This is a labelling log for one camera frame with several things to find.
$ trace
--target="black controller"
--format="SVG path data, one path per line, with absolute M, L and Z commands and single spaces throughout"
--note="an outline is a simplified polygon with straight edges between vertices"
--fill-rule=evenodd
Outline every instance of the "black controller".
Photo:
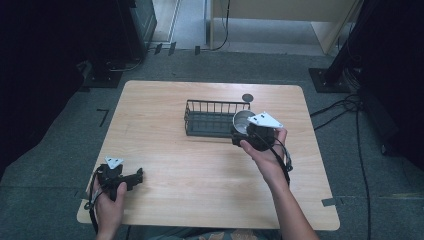
M 109 165 L 101 164 L 97 169 L 97 177 L 103 191 L 109 192 L 109 197 L 112 201 L 116 200 L 116 192 L 119 184 L 127 183 L 127 191 L 131 191 L 133 187 L 143 182 L 143 168 L 140 168 L 136 174 L 122 176 L 122 164 L 116 168 L 110 169 Z

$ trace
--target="gray carpet floor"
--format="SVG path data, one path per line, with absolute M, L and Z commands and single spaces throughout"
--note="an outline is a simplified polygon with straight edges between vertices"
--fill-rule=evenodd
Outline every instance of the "gray carpet floor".
M 128 80 L 289 84 L 302 87 L 310 113 L 347 94 L 316 93 L 308 68 L 327 68 L 332 57 L 177 50 L 149 53 L 125 72 L 116 89 L 77 92 L 42 142 L 9 166 L 0 184 L 0 239 L 93 239 L 78 223 L 80 197 L 90 178 L 122 88 Z M 106 121 L 101 122 L 109 109 Z M 312 119 L 318 126 L 343 109 Z M 367 195 L 358 157 L 355 113 L 316 131 L 341 226 L 318 231 L 321 239 L 367 239 Z M 401 156 L 383 156 L 365 112 L 359 132 L 371 202 L 372 239 L 424 239 L 424 174 Z M 140 239 L 133 227 L 129 239 Z M 117 239 L 125 239 L 122 226 Z

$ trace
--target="clothing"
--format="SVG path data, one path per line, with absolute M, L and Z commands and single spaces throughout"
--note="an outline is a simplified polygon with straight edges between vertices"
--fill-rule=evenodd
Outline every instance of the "clothing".
M 147 240 L 281 240 L 279 230 L 143 227 Z

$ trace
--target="wooden table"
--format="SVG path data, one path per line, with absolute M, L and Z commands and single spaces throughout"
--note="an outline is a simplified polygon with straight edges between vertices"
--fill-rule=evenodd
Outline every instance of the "wooden table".
M 298 86 L 129 81 L 122 92 L 95 168 L 105 156 L 123 158 L 123 175 L 144 170 L 144 182 L 127 193 L 124 224 L 279 228 L 270 190 L 243 149 L 231 139 L 187 136 L 187 99 L 242 101 L 288 129 L 294 170 L 291 190 L 316 230 L 340 222 L 302 89 Z M 79 222 L 90 223 L 83 206 Z

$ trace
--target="wire basket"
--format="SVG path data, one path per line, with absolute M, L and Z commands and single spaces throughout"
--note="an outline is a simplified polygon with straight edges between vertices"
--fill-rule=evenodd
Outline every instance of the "wire basket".
M 184 115 L 187 136 L 231 138 L 234 115 L 250 110 L 250 103 L 187 100 Z

